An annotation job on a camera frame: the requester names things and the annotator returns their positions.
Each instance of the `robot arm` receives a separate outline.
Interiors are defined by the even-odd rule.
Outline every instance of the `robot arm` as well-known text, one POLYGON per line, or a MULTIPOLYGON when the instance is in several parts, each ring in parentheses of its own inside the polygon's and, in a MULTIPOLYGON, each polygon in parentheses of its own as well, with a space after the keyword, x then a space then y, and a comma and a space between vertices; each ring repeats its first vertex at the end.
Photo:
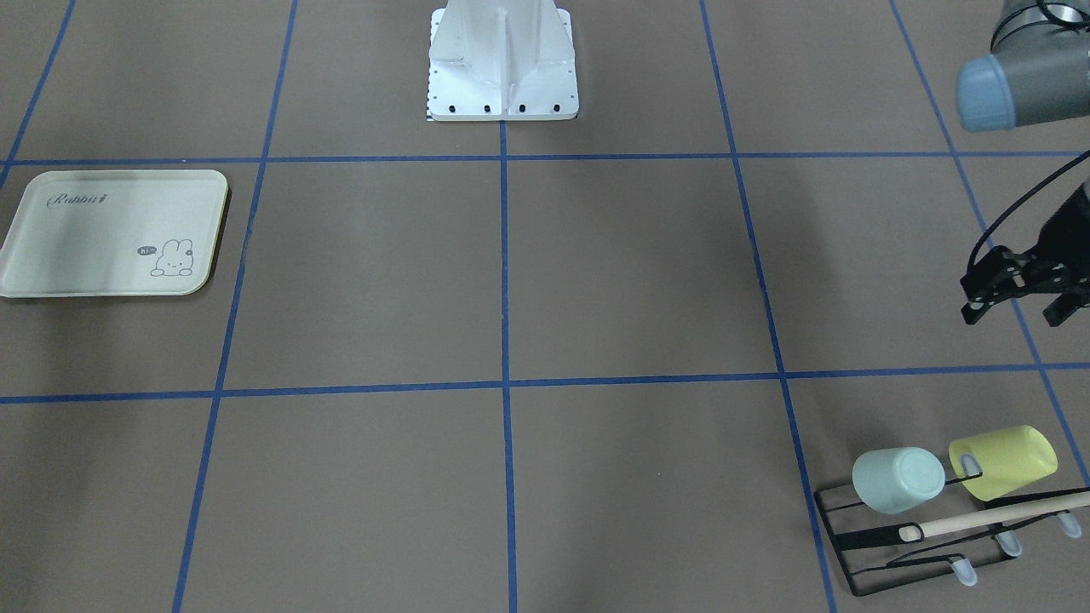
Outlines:
MULTIPOLYGON (((1090 115, 1090 0, 1006 0, 991 50, 958 75, 958 113, 966 130, 1010 130, 1090 115)), ((1045 223, 1028 251, 1000 245, 976 261, 1016 208, 1087 158, 1090 151, 1018 199, 977 242, 961 278, 967 324, 1004 300, 1031 293, 1059 295, 1044 310, 1052 326, 1090 306, 1090 181, 1045 223)))
POLYGON ((958 75, 961 125, 1010 130, 1090 115, 1088 26, 1090 0, 1006 0, 992 53, 958 75))

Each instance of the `blue tape line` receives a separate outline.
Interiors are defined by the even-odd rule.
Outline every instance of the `blue tape line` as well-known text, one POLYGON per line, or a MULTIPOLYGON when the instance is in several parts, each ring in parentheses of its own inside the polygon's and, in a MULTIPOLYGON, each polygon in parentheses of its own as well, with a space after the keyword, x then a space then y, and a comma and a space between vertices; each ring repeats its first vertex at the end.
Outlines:
MULTIPOLYGON (((736 154, 738 152, 738 146, 735 142, 734 127, 730 121, 730 107, 727 105, 727 96, 723 88, 723 77, 719 70, 719 61, 715 52, 715 40, 712 35, 711 22, 707 19, 707 5, 705 0, 700 0, 700 12, 701 17, 704 21, 704 36, 707 39, 707 51, 712 60, 712 70, 715 74, 715 86, 719 94, 719 106, 723 109, 723 124, 727 131, 727 142, 730 145, 730 153, 736 154)), ((784 398, 784 408, 787 411, 787 423, 791 431, 791 444, 795 447, 795 459, 798 464, 799 477, 802 485, 802 495, 807 505, 807 514, 810 518, 810 532, 818 554, 818 564, 821 568, 822 584, 825 588, 825 601, 828 605, 829 613, 836 613, 836 598, 833 594, 833 581, 829 577, 828 563, 825 556, 825 544, 822 541, 821 527, 818 522, 818 510, 814 508, 809 470, 807 469, 806 455, 802 450, 802 440, 799 435, 798 422, 795 419, 795 405, 791 400, 791 390, 784 369, 784 358, 779 347, 779 338, 776 334, 776 321, 772 312, 772 300, 768 297, 768 286, 765 283, 764 269, 761 265, 761 251, 758 245, 756 232, 753 228, 753 218, 750 214, 749 197, 746 193, 746 182, 742 177, 741 160, 737 155, 735 155, 731 163, 734 164, 735 169, 735 180, 738 183, 738 196, 741 200, 742 214, 746 217, 746 232, 749 235, 750 245, 753 251, 753 266, 756 269, 758 284, 761 287, 761 296, 764 300, 765 317, 768 320, 768 337, 772 341, 773 354, 776 358, 776 374, 779 378, 779 388, 784 398)))
POLYGON ((519 154, 511 161, 568 161, 593 159, 728 159, 729 153, 634 153, 634 154, 519 154))
MULTIPOLYGON (((943 119, 943 113, 938 108, 938 103, 935 100, 934 92, 932 92, 931 84, 928 82, 928 76, 923 72, 923 64, 920 63, 920 58, 916 53, 916 47, 912 45, 912 39, 908 34, 908 27, 905 26, 905 20, 901 17, 900 10, 897 9, 897 2, 896 0, 888 1, 889 9, 893 11, 894 17, 897 20, 897 27, 900 28, 900 34, 905 38, 905 45, 908 47, 909 56, 912 58, 916 72, 919 74, 920 82, 923 84, 923 89, 928 94, 928 100, 931 103, 931 109, 935 113, 935 119, 938 120, 938 128, 942 130, 943 137, 946 140, 947 147, 949 147, 950 157, 954 159, 954 164, 957 166, 958 173, 961 177, 961 183, 965 187, 966 194, 969 196, 969 203, 972 205, 972 212, 977 216, 977 223, 980 226, 981 231, 983 231, 988 228, 988 221, 984 219, 983 212, 981 211, 980 204, 977 202, 976 193, 972 190, 972 184, 969 182, 969 177, 961 164, 961 154, 959 154, 957 147, 954 146, 954 140, 950 137, 949 130, 946 127, 946 120, 943 119)), ((989 248, 994 247, 991 239, 989 239, 988 245, 989 248)), ((1047 369, 1044 368, 1044 364, 1041 361, 1041 354, 1037 349, 1037 342, 1033 340, 1033 335, 1029 329, 1029 324, 1026 323, 1026 317, 1022 314, 1021 306, 1017 300, 1012 300, 1010 305, 1014 309, 1015 317, 1018 320, 1018 326, 1022 330, 1022 336, 1026 338, 1026 345, 1029 347, 1030 353, 1033 356, 1033 362, 1038 366, 1038 372, 1041 375, 1041 383, 1044 385, 1045 393, 1049 396, 1049 401, 1052 404, 1052 409, 1056 413, 1056 420, 1059 422, 1059 425, 1064 431, 1064 436, 1067 438, 1067 443, 1070 446, 1071 455, 1075 456, 1075 462, 1078 465, 1079 472, 1082 474, 1082 481, 1087 485, 1090 485, 1090 473, 1087 472, 1086 462, 1082 459, 1082 453, 1079 450, 1078 443, 1075 441, 1075 435, 1067 423, 1067 417, 1064 414, 1064 409, 1059 404, 1059 399, 1056 397, 1052 388, 1052 381, 1049 378, 1047 369)))
POLYGON ((511 381, 511 387, 578 387, 593 385, 646 385, 653 383, 712 383, 725 381, 774 381, 779 374, 674 374, 646 376, 584 376, 568 378, 521 378, 511 381))
POLYGON ((511 435, 511 342, 508 285, 507 216, 507 122, 499 122, 499 244, 500 244, 500 371, 504 393, 504 473, 507 491, 507 603, 509 613, 519 610, 519 573, 514 524, 514 450, 511 435))
POLYGON ((23 122, 19 124, 19 132, 15 133, 11 151, 8 152, 8 164, 0 170, 0 188, 3 188, 3 184, 8 181, 8 172, 11 170, 11 164, 15 159, 15 154, 19 153, 20 145, 23 144, 23 136, 26 135, 26 129, 31 125, 31 118, 34 116, 34 109, 38 106, 38 98, 41 97, 41 91, 46 88, 46 80, 49 79, 49 71, 52 70, 53 61, 57 60, 57 53, 61 49, 61 43, 64 41, 64 34, 68 32, 68 24, 72 21, 72 12, 74 10, 75 0, 69 0, 68 9, 64 11, 64 19, 61 20, 61 25, 57 29, 57 38, 53 39, 53 47, 49 50, 49 58, 46 60, 46 65, 41 69, 41 76, 38 77, 38 84, 34 87, 31 101, 26 105, 26 112, 23 113, 23 122))
POLYGON ((225 389, 223 398, 267 398, 271 396, 330 396, 344 394, 396 394, 399 392, 440 392, 453 389, 499 389, 499 381, 462 381, 451 383, 379 383, 373 385, 324 385, 315 387, 253 387, 225 389))
POLYGON ((1037 371, 1037 364, 982 364, 966 366, 909 366, 899 369, 855 369, 837 371, 795 371, 787 378, 845 378, 859 376, 917 376, 936 374, 973 374, 1037 371))
MULTIPOLYGON (((915 366, 896 369, 849 369, 834 371, 787 371, 789 380, 848 378, 869 376, 928 376, 945 374, 978 374, 1003 372, 1083 371, 1090 362, 1052 362, 1037 364, 980 364, 962 366, 915 366)), ((517 378, 507 383, 511 388, 579 387, 605 385, 647 385, 685 383, 723 383, 741 381, 776 381, 779 373, 666 374, 640 376, 584 376, 560 378, 517 378)), ((134 400, 177 400, 220 398, 263 398, 274 396, 320 396, 347 394, 396 394, 400 392, 449 392, 459 389, 501 389, 502 381, 455 381, 434 383, 378 383, 360 385, 319 385, 310 387, 245 387, 235 389, 194 389, 177 392, 122 392, 106 394, 60 394, 40 396, 0 396, 0 405, 50 405, 65 402, 107 402, 134 400)))
POLYGON ((259 157, 119 157, 102 159, 20 159, 12 166, 180 166, 191 164, 258 164, 259 157))
POLYGON ((1082 152, 957 152, 958 157, 1078 157, 1082 152))
MULTIPOLYGON (((959 152, 959 157, 1075 157, 1081 152, 959 152)), ((508 161, 626 160, 626 159, 794 159, 794 158, 888 158, 949 157, 946 152, 751 152, 642 153, 642 154, 523 154, 508 155, 508 161)), ((498 155, 324 155, 269 156, 267 164, 367 164, 378 161, 498 161, 498 155)), ((2 166, 181 166, 261 164, 261 157, 160 157, 100 159, 13 159, 2 166)))
POLYGON ((813 158, 813 157, 948 157, 946 152, 771 152, 771 153, 740 153, 737 157, 742 159, 791 159, 791 158, 813 158))
POLYGON ((197 480, 193 490, 193 504, 190 506, 190 521, 185 527, 185 542, 182 545, 182 561, 178 567, 178 584, 174 587, 172 613, 181 613, 182 600, 185 598, 185 581, 190 575, 190 562, 193 557, 193 541, 197 534, 197 520, 201 517, 201 502, 204 500, 204 485, 208 477, 208 461, 211 458, 211 442, 216 435, 216 421, 219 418, 219 398, 213 398, 208 410, 208 425, 205 428, 204 446, 201 449, 201 465, 197 467, 197 480))
POLYGON ((498 155, 320 155, 278 156, 269 164, 361 164, 368 161, 498 161, 498 155))
MULTIPOLYGON (((223 350, 220 357, 219 372, 216 376, 216 392, 222 393, 223 382, 227 377, 228 360, 231 356, 231 342, 234 338, 234 323, 239 314, 239 302, 242 299, 242 283, 246 273, 246 253, 250 249, 250 238, 253 235, 254 218, 257 216, 257 204, 261 201, 262 185, 265 181, 266 159, 269 155, 269 147, 272 143, 272 130, 276 127, 276 113, 280 103, 280 89, 283 86, 283 75, 288 69, 288 55, 291 51, 291 38, 295 28, 295 13, 299 9, 299 0, 291 1, 291 11, 288 13, 288 27, 283 36, 283 48, 280 51, 280 68, 277 73, 276 86, 272 89, 272 103, 269 106, 268 123, 265 127, 265 144, 262 148, 262 161, 257 168, 257 180, 254 184, 254 196, 250 203, 250 216, 246 219, 246 233, 242 241, 242 254, 239 257, 239 272, 234 279, 234 292, 231 298, 231 311, 228 315, 227 330, 223 334, 223 350)), ((185 531, 185 544, 182 550, 182 562, 178 570, 178 586, 174 590, 174 603, 172 613, 180 613, 182 601, 185 597, 185 581, 189 577, 190 558, 193 554, 193 542, 196 537, 197 521, 201 516, 201 501, 204 495, 205 479, 208 474, 208 462, 211 458, 213 441, 216 436, 216 421, 219 416, 220 396, 213 398, 211 408, 208 411, 208 428, 205 432, 204 447, 201 452, 201 469, 197 471, 197 482, 193 493, 193 507, 190 510, 190 524, 185 531)))
POLYGON ((57 405, 65 402, 125 402, 132 400, 178 400, 185 398, 209 399, 211 390, 191 392, 134 392, 108 394, 55 394, 43 396, 0 396, 0 405, 57 405))

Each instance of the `black cable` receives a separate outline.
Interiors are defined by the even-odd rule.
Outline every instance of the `black cable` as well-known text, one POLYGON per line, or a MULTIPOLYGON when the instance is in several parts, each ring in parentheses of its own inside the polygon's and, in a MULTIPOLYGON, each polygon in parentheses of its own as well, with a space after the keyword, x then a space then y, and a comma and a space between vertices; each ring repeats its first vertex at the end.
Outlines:
POLYGON ((1016 200, 1014 204, 1008 206, 1007 209, 1004 211, 1002 215, 996 217, 995 221, 992 221, 992 225, 989 226, 986 230, 984 230, 984 233, 980 237, 980 240, 978 240, 977 244, 973 245, 972 253, 969 254, 969 265, 966 267, 966 274, 972 273, 972 266, 973 264, 977 263, 977 255, 980 253, 980 248, 984 247, 984 243, 988 242, 988 238, 992 236, 992 232, 994 232, 996 228, 1000 227, 1000 224, 1005 221, 1007 217, 1010 217, 1010 214, 1017 211, 1019 206, 1026 204, 1026 201, 1037 195, 1037 192, 1043 190, 1049 183, 1055 181, 1064 172, 1067 172, 1071 168, 1075 168, 1079 164, 1086 161, 1087 158, 1090 158, 1090 151, 1082 152, 1082 155, 1068 161, 1052 175, 1049 175, 1047 178, 1045 178, 1043 181, 1034 185, 1032 190, 1026 192, 1020 199, 1016 200))
POLYGON ((1056 14, 1052 12, 1052 9, 1050 9, 1045 4, 1044 0, 1037 0, 1037 8, 1038 8, 1038 10, 1041 11, 1041 14, 1044 15, 1044 19, 1049 20, 1049 23, 1051 23, 1053 25, 1058 25, 1059 27, 1065 27, 1065 28, 1090 27, 1090 17, 1088 17, 1088 15, 1086 13, 1083 13, 1082 11, 1079 11, 1078 9, 1075 9, 1074 7, 1068 7, 1068 8, 1075 9, 1080 15, 1082 15, 1082 21, 1080 21, 1080 22, 1069 22, 1067 20, 1062 20, 1062 19, 1057 17, 1056 14))

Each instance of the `white metal base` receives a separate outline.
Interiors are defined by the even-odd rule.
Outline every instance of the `white metal base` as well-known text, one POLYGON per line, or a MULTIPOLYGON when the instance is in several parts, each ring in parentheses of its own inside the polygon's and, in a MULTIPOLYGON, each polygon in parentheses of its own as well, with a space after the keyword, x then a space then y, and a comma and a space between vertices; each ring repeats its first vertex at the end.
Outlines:
POLYGON ((526 0, 517 0, 518 9, 510 11, 501 0, 472 3, 452 0, 432 14, 427 119, 574 118, 579 89, 571 14, 556 9, 554 23, 550 0, 530 3, 540 12, 533 12, 537 7, 528 11, 526 0))

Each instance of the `tray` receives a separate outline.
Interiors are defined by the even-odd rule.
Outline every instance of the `tray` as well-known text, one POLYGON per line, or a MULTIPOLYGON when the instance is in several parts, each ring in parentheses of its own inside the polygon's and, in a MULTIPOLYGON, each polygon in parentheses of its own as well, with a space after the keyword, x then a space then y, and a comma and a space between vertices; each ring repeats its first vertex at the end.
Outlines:
POLYGON ((62 170, 34 178, 0 248, 0 296, 184 296, 227 205, 215 170, 62 170))

